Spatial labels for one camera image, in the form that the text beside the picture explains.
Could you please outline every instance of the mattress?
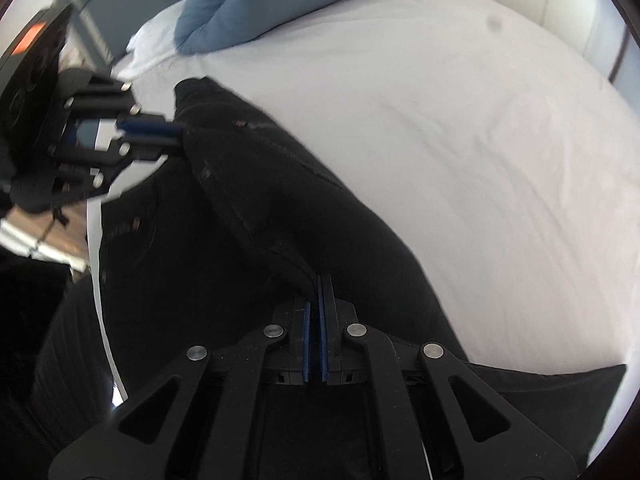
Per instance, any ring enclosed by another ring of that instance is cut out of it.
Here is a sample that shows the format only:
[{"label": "mattress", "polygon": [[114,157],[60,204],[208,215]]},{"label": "mattress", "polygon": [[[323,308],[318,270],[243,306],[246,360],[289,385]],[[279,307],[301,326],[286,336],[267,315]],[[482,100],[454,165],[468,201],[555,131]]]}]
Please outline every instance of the mattress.
[{"label": "mattress", "polygon": [[[134,94],[171,118],[174,85],[203,76],[273,116],[387,222],[471,361],[630,364],[603,447],[640,383],[640,120],[606,79],[490,0],[344,0],[249,44],[170,57]],[[104,124],[98,143],[112,135]],[[104,200],[158,164],[133,165]],[[88,227],[100,309],[100,200]]]}]

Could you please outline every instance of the black pants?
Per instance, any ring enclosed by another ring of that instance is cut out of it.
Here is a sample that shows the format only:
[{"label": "black pants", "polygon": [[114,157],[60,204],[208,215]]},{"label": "black pants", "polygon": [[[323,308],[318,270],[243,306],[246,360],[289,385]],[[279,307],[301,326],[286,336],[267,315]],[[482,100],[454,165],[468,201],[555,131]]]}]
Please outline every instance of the black pants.
[{"label": "black pants", "polygon": [[[176,118],[190,125],[189,161],[168,161],[102,208],[102,309],[130,395],[189,346],[233,345],[268,324],[278,300],[312,294],[324,272],[362,322],[416,345],[438,341],[464,359],[409,249],[327,168],[213,81],[185,81],[176,95]],[[53,449],[100,421],[111,398],[90,282],[74,294],[52,326],[30,402]],[[620,366],[548,377],[469,366],[582,467],[624,373]],[[295,416],[301,433],[292,438],[285,424],[270,443],[273,456],[290,460],[273,477],[366,478],[346,401],[289,400],[296,409],[278,420]],[[340,431],[318,430],[329,427]],[[305,441],[308,428],[314,438]],[[322,449],[316,462],[309,446]]]}]

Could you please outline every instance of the pant leg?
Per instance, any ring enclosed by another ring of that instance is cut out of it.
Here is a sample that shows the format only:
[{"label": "pant leg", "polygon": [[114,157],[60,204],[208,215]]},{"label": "pant leg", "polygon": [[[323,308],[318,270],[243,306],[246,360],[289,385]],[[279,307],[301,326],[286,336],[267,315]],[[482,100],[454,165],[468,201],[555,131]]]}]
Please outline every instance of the pant leg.
[{"label": "pant leg", "polygon": [[113,378],[107,361],[90,276],[69,291],[51,322],[38,361],[28,408],[62,450],[111,409]]}]

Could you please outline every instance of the black fabric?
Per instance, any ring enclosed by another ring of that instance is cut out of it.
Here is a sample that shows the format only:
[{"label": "black fabric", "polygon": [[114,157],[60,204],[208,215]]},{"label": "black fabric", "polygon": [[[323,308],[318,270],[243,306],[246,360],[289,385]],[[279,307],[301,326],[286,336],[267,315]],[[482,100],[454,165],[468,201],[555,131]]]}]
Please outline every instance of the black fabric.
[{"label": "black fabric", "polygon": [[70,282],[69,267],[0,247],[0,477],[44,478],[57,452],[26,407],[47,327]]},{"label": "black fabric", "polygon": [[175,120],[193,127],[193,173],[249,257],[308,295],[330,272],[362,322],[465,357],[411,251],[300,143],[212,80],[183,81],[175,94]]},{"label": "black fabric", "polygon": [[[168,161],[102,208],[104,321],[130,394],[185,348],[228,346],[269,322],[278,298],[312,294],[322,272],[363,322],[414,344],[438,341],[464,359],[407,247],[302,145],[211,80],[182,82],[176,97],[176,120],[190,126],[189,163]],[[581,466],[624,373],[549,378],[471,367]],[[359,420],[350,401],[286,397],[273,407],[278,437],[265,464],[289,456],[290,476],[280,478],[366,478],[346,430]],[[328,420],[344,438],[321,431]],[[324,451],[297,460],[310,446]]]},{"label": "black fabric", "polygon": [[469,369],[564,447],[582,472],[626,366],[545,376],[469,364]]},{"label": "black fabric", "polygon": [[13,206],[9,194],[0,190],[0,218],[4,218]]},{"label": "black fabric", "polygon": [[28,402],[62,450],[110,412],[113,377],[104,352],[91,276],[69,291],[42,345]]},{"label": "black fabric", "polygon": [[36,357],[71,280],[69,266],[23,258],[0,247],[0,390],[31,390]]},{"label": "black fabric", "polygon": [[636,480],[640,471],[640,393],[602,452],[580,480]]}]

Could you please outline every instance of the white pillowcase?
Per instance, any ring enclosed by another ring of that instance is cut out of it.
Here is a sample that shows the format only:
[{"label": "white pillowcase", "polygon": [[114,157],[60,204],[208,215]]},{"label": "white pillowcase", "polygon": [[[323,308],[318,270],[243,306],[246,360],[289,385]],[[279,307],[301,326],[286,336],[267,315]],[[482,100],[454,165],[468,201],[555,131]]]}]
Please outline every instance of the white pillowcase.
[{"label": "white pillowcase", "polygon": [[178,54],[174,45],[175,25],[182,14],[186,0],[162,10],[146,22],[129,40],[127,52],[132,54],[124,67],[116,66],[113,76],[133,80],[151,70],[160,62]]},{"label": "white pillowcase", "polygon": [[119,79],[135,79],[158,63],[177,54],[174,45],[175,24],[187,0],[173,4],[146,22],[129,40],[127,52],[133,54],[131,62],[121,70],[114,69]]}]

